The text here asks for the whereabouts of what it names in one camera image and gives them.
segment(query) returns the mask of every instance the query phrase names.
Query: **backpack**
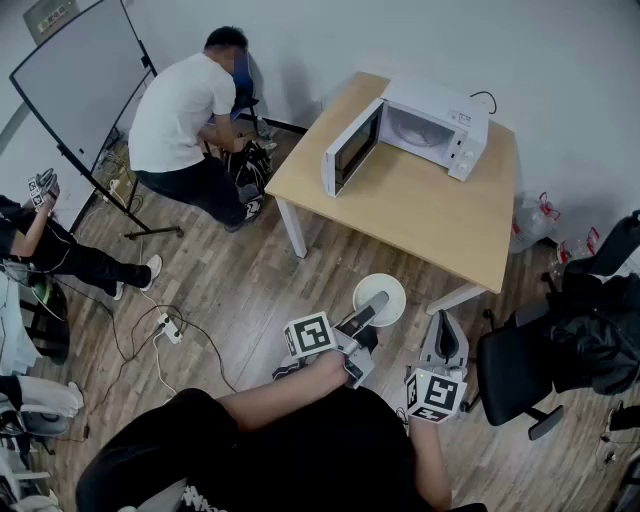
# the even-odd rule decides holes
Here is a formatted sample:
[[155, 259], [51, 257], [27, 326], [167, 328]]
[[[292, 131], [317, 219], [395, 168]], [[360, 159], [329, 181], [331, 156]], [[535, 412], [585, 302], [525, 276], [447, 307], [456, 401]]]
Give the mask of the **backpack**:
[[271, 175], [271, 158], [264, 148], [252, 140], [242, 151], [229, 155], [227, 169], [238, 187], [240, 199], [249, 200], [264, 195]]

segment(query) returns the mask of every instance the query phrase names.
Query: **white plate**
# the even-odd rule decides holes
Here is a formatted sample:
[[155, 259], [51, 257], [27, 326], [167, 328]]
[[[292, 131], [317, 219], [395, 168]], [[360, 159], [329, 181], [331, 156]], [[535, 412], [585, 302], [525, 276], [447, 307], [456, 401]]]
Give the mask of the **white plate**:
[[407, 305], [404, 288], [395, 277], [388, 274], [371, 274], [358, 283], [353, 291], [353, 309], [356, 310], [378, 292], [387, 292], [389, 302], [376, 315], [371, 324], [373, 327], [386, 327], [396, 322]]

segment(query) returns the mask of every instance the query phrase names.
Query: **whiteboard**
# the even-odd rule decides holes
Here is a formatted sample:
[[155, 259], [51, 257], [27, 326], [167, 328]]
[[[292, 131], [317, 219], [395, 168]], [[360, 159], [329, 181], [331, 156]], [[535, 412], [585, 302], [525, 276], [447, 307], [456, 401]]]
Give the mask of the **whiteboard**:
[[11, 80], [49, 133], [89, 170], [149, 70], [121, 0], [102, 0], [53, 35]]

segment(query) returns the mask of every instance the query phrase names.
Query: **power strip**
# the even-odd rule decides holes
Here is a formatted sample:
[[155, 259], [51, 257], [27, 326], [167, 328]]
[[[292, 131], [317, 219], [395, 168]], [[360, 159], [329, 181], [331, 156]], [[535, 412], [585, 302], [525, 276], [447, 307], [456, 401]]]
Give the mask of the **power strip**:
[[166, 313], [162, 314], [160, 318], [158, 318], [158, 323], [162, 326], [162, 332], [167, 335], [171, 343], [177, 345], [182, 341], [182, 333], [178, 330], [176, 324], [173, 323], [173, 320], [169, 318], [169, 315]]

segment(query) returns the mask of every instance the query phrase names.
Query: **microwave window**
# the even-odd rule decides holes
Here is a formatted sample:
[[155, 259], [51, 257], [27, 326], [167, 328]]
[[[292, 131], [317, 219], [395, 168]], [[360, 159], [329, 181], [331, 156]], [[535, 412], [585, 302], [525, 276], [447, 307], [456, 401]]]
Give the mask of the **microwave window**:
[[349, 180], [375, 146], [382, 108], [378, 109], [336, 153], [336, 192]]

